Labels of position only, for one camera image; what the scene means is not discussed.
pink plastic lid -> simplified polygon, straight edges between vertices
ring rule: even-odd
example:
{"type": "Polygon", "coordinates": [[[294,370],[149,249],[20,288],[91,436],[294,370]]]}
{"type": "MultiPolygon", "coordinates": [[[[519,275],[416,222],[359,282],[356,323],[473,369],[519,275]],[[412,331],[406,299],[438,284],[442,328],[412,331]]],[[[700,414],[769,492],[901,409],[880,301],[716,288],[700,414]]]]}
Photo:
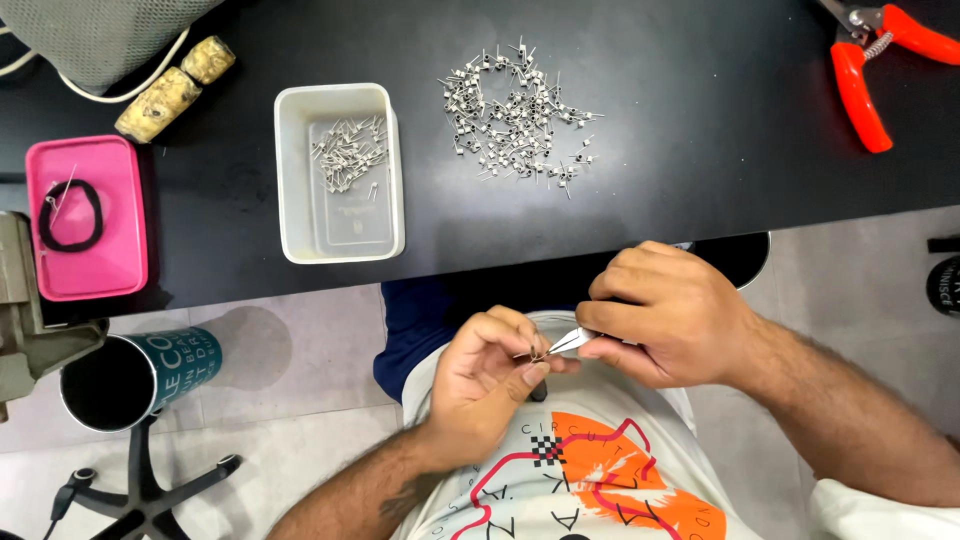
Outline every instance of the pink plastic lid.
{"type": "MultiPolygon", "coordinates": [[[[54,302],[130,294],[147,283],[147,234],[140,172],[133,145],[118,135],[98,135],[35,144],[27,151],[27,194],[40,294],[54,302]],[[37,218],[55,184],[86,180],[100,197],[104,234],[90,249],[56,252],[40,240],[37,218]]],[[[93,207],[84,191],[70,187],[51,211],[50,228],[61,244],[82,242],[93,232],[93,207]]]]}

forearm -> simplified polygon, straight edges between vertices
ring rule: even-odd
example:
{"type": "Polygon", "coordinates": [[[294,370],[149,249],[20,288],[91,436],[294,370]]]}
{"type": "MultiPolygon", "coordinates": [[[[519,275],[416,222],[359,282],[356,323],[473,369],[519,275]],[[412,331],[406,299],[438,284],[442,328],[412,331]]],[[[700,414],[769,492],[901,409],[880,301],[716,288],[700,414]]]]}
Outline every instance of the forearm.
{"type": "Polygon", "coordinates": [[[770,410],[818,478],[901,503],[960,506],[960,454],[892,392],[779,325],[763,326],[756,344],[754,373],[733,386],[770,410]]]}
{"type": "Polygon", "coordinates": [[[421,427],[402,431],[294,505],[268,540],[389,538],[446,477],[421,427]]]}

black desk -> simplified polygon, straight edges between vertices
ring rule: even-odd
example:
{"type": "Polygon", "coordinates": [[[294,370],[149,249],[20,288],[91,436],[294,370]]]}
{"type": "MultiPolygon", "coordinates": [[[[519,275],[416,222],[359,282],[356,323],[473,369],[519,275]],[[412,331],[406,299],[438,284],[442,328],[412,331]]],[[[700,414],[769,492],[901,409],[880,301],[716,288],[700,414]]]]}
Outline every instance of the black desk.
{"type": "MultiPolygon", "coordinates": [[[[900,5],[960,37],[960,3],[900,5]]],[[[239,62],[141,152],[154,171],[145,186],[157,281],[128,298],[49,306],[48,322],[960,203],[960,68],[897,46],[869,63],[896,142],[872,156],[840,105],[834,30],[806,0],[227,0],[183,50],[216,33],[239,62]],[[571,183],[570,201],[543,182],[477,182],[476,159],[450,148],[435,79],[520,35],[538,47],[540,70],[563,71],[569,105],[607,115],[560,139],[572,153],[596,133],[601,156],[571,183]],[[393,100],[406,250],[298,266],[280,250],[274,99],[350,82],[380,83],[393,100]]],[[[35,61],[0,82],[0,179],[22,182],[35,142],[113,133],[123,108],[87,102],[35,61]]]]}

graphic t-shirt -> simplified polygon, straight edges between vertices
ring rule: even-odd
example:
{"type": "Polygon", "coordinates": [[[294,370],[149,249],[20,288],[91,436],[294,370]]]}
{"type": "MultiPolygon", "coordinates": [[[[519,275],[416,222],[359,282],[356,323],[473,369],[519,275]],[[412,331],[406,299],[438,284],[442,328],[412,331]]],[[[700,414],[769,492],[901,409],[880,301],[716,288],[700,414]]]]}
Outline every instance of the graphic t-shirt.
{"type": "MultiPolygon", "coordinates": [[[[530,317],[554,341],[576,328],[568,311],[530,317]]],[[[426,416],[442,351],[421,362],[407,379],[405,425],[426,416]]],[[[547,390],[543,403],[527,403],[519,409],[490,459],[442,482],[394,538],[759,538],[733,510],[697,443],[683,390],[644,388],[589,359],[583,360],[576,375],[549,376],[547,390]]],[[[905,528],[911,538],[925,537],[925,532],[931,538],[936,537],[934,533],[960,537],[960,509],[892,503],[832,480],[818,484],[811,512],[815,537],[905,537],[890,534],[898,534],[894,531],[904,516],[912,519],[918,512],[924,512],[928,524],[905,528]],[[850,501],[859,501],[859,506],[851,506],[850,501]],[[869,512],[874,515],[858,514],[856,508],[864,504],[875,506],[869,512]],[[877,528],[884,520],[892,524],[877,528]]]]}

plastic container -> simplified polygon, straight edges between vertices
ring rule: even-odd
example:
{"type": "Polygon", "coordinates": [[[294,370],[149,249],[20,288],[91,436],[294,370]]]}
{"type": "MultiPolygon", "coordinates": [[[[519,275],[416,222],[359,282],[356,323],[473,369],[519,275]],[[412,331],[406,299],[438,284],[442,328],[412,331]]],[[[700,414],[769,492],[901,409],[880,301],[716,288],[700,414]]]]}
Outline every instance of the plastic container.
{"type": "Polygon", "coordinates": [[[301,86],[274,102],[280,242],[297,264],[358,262],[399,255],[404,245],[403,178],[396,115],[383,86],[301,86]],[[387,162],[371,168],[343,193],[324,188],[311,142],[340,119],[384,115],[387,162]],[[372,184],[376,197],[368,199],[372,184]]]}
{"type": "MultiPolygon", "coordinates": [[[[147,283],[147,233],[140,171],[133,145],[118,135],[98,135],[35,144],[27,151],[27,196],[33,216],[36,281],[40,294],[54,302],[130,294],[147,283]],[[37,218],[54,184],[86,180],[100,198],[104,234],[90,249],[63,253],[46,249],[37,218]]],[[[90,237],[93,208],[81,189],[60,196],[51,213],[51,232],[60,243],[90,237]]]]}

